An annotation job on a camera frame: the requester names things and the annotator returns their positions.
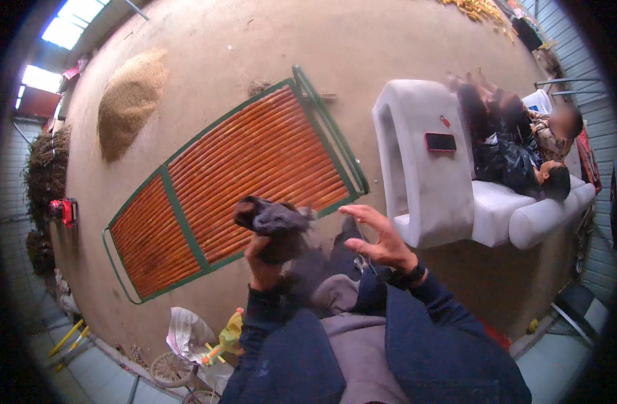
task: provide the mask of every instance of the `navy jacket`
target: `navy jacket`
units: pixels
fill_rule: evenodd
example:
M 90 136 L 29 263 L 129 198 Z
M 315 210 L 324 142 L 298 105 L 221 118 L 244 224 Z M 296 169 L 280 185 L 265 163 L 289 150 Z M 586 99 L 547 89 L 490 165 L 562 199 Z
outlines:
M 319 319 L 280 289 L 250 290 L 240 344 L 221 403 L 339 403 L 345 379 Z M 531 402 L 508 352 L 431 273 L 410 292 L 387 286 L 385 349 L 414 403 Z

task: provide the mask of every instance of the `hand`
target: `hand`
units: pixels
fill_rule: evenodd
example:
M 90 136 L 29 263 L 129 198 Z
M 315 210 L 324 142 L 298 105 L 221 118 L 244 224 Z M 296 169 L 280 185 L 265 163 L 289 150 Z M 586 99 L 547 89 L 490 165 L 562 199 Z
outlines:
M 345 241 L 345 247 L 368 256 L 376 263 L 393 266 L 404 274 L 411 272 L 418 264 L 418 257 L 405 245 L 392 222 L 373 207 L 348 205 L 341 206 L 338 211 L 350 214 L 358 223 L 368 224 L 378 234 L 376 244 L 369 244 L 359 238 L 349 238 Z
M 265 292 L 271 290 L 279 281 L 281 265 L 270 265 L 259 259 L 258 255 L 270 242 L 270 237 L 256 234 L 250 235 L 250 244 L 246 248 L 245 256 L 252 272 L 250 287 Z

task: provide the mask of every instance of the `white sofa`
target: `white sofa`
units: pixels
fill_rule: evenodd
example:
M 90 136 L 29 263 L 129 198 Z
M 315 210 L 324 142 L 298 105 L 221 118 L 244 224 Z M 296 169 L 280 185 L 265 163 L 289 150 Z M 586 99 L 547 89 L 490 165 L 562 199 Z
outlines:
M 579 179 L 575 149 L 566 159 L 571 193 L 563 203 L 550 199 L 537 202 L 506 186 L 475 180 L 467 123 L 456 95 L 441 83 L 390 81 L 372 116 L 387 216 L 412 247 L 470 238 L 490 247 L 510 241 L 527 249 L 571 221 L 595 198 L 594 186 Z M 454 135 L 457 151 L 427 151 L 427 132 Z

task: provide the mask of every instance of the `smartphone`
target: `smartphone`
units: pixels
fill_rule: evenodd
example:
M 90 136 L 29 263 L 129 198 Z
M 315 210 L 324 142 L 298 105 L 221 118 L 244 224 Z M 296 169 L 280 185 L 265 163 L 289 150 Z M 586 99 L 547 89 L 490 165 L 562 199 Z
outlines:
M 455 151 L 457 143 L 451 134 L 426 133 L 426 147 L 429 151 Z

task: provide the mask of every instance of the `concrete floor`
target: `concrete floor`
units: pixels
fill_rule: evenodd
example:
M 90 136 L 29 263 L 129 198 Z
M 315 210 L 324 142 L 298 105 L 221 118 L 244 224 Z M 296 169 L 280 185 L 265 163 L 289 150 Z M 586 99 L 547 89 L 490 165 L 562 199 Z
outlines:
M 53 235 L 57 264 L 92 331 L 111 346 L 140 346 L 147 363 L 168 349 L 171 306 L 196 312 L 220 331 L 246 303 L 248 267 L 239 260 L 135 306 L 113 274 L 101 232 L 161 162 L 248 98 L 251 80 L 280 81 L 297 63 L 317 89 L 335 91 L 331 112 L 372 188 L 360 201 L 385 211 L 370 110 L 387 81 L 442 81 L 446 70 L 481 65 L 496 84 L 525 96 L 545 78 L 521 42 L 513 45 L 490 24 L 434 1 L 156 0 L 144 12 L 150 20 L 135 15 L 119 28 L 78 81 L 66 122 L 73 125 L 67 196 L 79 202 L 79 234 Z M 153 46 L 168 50 L 171 72 L 159 110 L 124 158 L 106 164 L 96 134 L 104 85 L 126 60 Z M 338 214 L 320 220 L 325 242 L 337 234 L 339 220 Z M 516 337 L 563 285 L 570 271 L 567 237 L 560 231 L 529 251 L 458 242 L 420 256 L 474 313 Z

